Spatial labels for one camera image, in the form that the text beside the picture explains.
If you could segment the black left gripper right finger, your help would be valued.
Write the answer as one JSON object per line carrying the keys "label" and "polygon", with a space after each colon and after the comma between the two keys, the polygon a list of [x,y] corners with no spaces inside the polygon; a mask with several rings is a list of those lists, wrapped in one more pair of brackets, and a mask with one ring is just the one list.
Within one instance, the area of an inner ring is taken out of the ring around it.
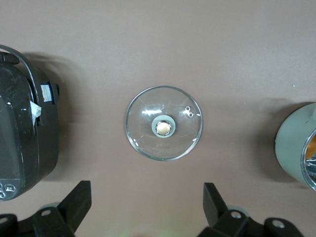
{"label": "black left gripper right finger", "polygon": [[200,237],[302,237],[291,222],[281,218],[267,218],[263,224],[245,212],[229,209],[214,183],[204,183],[203,210],[208,227]]}

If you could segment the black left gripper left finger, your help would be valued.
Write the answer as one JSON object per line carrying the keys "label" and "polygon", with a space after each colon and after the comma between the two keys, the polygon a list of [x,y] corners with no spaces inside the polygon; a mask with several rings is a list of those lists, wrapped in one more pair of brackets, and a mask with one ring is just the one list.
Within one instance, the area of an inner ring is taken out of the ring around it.
{"label": "black left gripper left finger", "polygon": [[91,182],[80,181],[55,207],[48,206],[18,221],[15,214],[0,216],[2,237],[74,237],[91,208]]}

